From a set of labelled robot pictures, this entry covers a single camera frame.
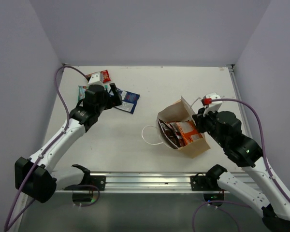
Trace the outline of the red Doritos chip bag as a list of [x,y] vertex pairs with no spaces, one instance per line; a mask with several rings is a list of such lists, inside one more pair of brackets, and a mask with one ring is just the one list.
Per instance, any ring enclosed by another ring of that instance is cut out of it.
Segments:
[[160,121],[161,128],[167,136],[180,135],[180,131],[174,122]]

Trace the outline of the orange snack packet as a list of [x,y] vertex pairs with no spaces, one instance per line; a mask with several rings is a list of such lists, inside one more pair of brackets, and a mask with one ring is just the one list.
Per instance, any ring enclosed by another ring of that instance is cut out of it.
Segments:
[[186,146],[201,138],[202,134],[198,132],[192,120],[183,122],[173,122],[176,135],[180,141],[181,146]]

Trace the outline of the aluminium front rail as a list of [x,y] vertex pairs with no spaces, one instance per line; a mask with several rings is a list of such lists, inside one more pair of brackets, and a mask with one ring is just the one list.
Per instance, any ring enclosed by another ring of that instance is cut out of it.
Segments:
[[[52,174],[34,174],[27,181],[27,184],[33,188],[33,190],[24,188],[24,192],[30,196],[33,196],[35,193],[52,195],[55,191],[62,190],[58,189],[61,184],[60,178],[62,174],[67,173],[68,171],[71,170],[57,171]],[[112,189],[164,189],[168,191],[191,190],[190,176],[192,176],[192,174],[91,173],[91,175],[106,176],[105,190],[107,191]],[[240,189],[261,190],[252,178],[246,174],[240,173],[230,174],[225,181],[220,178],[217,180],[217,184],[224,190],[229,190],[231,186],[235,186]]]

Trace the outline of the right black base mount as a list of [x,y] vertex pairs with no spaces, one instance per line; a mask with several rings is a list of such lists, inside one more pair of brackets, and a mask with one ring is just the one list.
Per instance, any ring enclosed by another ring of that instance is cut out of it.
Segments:
[[190,176],[190,185],[192,191],[203,193],[205,202],[225,200],[224,190],[218,186],[217,180],[203,173]]

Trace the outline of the blue snack bag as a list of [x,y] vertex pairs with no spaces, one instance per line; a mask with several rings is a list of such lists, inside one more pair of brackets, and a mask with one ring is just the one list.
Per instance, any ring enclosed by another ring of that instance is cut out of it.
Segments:
[[137,102],[140,98],[139,94],[132,93],[129,91],[121,90],[117,88],[118,93],[122,98],[122,104],[116,106],[115,108],[130,114],[133,114],[137,105]]

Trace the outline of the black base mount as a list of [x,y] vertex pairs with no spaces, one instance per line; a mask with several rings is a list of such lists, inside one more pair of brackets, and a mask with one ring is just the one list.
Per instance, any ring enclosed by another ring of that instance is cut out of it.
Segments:
[[80,207],[93,205],[100,197],[100,191],[105,190],[106,176],[91,175],[91,171],[79,164],[73,164],[72,170],[61,175],[61,184],[58,189],[64,190],[88,190],[93,193],[97,191],[97,199],[87,205],[80,205]]
[[218,186],[217,180],[203,173],[190,176],[190,185],[192,191],[203,193],[205,202],[225,200],[224,190]]

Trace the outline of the brown paper bag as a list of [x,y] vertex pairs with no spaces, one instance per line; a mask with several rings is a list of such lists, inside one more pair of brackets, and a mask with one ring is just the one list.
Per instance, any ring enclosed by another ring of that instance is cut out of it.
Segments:
[[[188,120],[193,121],[192,119],[193,114],[195,114],[195,112],[192,109],[192,105],[190,105],[183,97],[181,97],[180,100],[174,102],[173,104],[169,105],[168,107],[166,107],[165,109],[163,109],[162,111],[158,113],[154,126],[148,125],[148,126],[143,127],[141,131],[141,137],[145,141],[145,143],[149,145],[165,145],[169,149],[183,153],[186,156],[193,159],[197,157],[198,155],[202,154],[203,152],[210,149],[210,146],[207,143],[205,139],[205,135],[203,133],[199,132],[202,134],[203,138],[193,143],[190,143],[184,147],[174,149],[170,146],[168,141],[163,137],[163,134],[159,126],[159,119],[165,122],[183,122],[183,121],[188,121]],[[156,132],[159,138],[158,143],[151,143],[145,138],[144,130],[149,127],[153,127],[156,129]]]

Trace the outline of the small red snack packet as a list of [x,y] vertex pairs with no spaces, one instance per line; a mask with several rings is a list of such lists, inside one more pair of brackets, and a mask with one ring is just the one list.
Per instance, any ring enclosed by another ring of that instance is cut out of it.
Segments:
[[103,76],[104,76],[103,83],[106,83],[106,82],[110,82],[111,81],[111,77],[109,75],[108,70],[103,70],[103,71],[99,71],[99,72],[101,72],[103,74]]

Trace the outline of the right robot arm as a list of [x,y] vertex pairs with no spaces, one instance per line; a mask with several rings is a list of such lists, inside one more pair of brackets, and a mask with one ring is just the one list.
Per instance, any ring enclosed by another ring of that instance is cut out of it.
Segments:
[[223,149],[224,154],[248,174],[259,190],[237,179],[226,168],[216,164],[209,169],[206,185],[230,192],[252,208],[272,232],[290,232],[290,191],[279,182],[273,168],[264,163],[263,150],[256,141],[242,134],[242,123],[229,111],[205,114],[201,108],[192,116],[197,129],[207,132]]

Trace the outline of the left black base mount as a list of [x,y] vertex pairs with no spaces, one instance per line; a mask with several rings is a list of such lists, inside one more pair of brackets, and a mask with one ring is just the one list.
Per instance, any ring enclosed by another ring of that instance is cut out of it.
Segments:
[[87,205],[80,205],[80,207],[93,205],[100,197],[100,191],[105,190],[106,176],[91,175],[91,171],[79,164],[73,164],[72,170],[61,175],[61,184],[58,189],[64,190],[88,190],[93,193],[97,191],[97,199]]

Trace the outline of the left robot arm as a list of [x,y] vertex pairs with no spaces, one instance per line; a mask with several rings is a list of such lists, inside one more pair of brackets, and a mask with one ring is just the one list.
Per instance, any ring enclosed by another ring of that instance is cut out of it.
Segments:
[[39,151],[29,158],[20,157],[14,165],[15,187],[33,199],[45,203],[59,187],[53,177],[56,164],[80,137],[98,121],[102,111],[122,104],[114,83],[108,92],[101,85],[90,85],[85,97],[69,113],[62,128]]

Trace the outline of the brown chip bag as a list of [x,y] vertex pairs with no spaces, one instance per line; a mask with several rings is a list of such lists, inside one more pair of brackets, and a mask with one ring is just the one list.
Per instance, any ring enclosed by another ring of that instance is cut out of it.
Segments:
[[180,135],[177,135],[177,136],[167,136],[167,135],[163,132],[163,130],[162,130],[162,128],[161,128],[160,121],[161,121],[161,120],[159,119],[159,126],[160,126],[160,129],[161,129],[161,132],[162,132],[162,134],[163,134],[163,137],[164,137],[164,138],[168,141],[168,143],[170,144],[170,146],[171,146],[172,148],[174,148],[174,149],[178,149],[178,148],[180,148],[180,147],[183,147],[183,146],[185,145],[185,143],[184,143],[184,140],[183,140],[181,134],[180,134]]

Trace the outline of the teal Fox's candy bag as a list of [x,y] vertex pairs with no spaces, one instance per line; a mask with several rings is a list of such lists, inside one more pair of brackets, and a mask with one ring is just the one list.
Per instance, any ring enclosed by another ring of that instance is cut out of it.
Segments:
[[96,92],[101,92],[101,91],[107,91],[108,92],[108,86],[107,85],[98,85],[98,84],[93,84],[89,86],[78,86],[79,91],[78,91],[78,101],[82,100],[86,96],[87,91],[91,91],[93,93]]

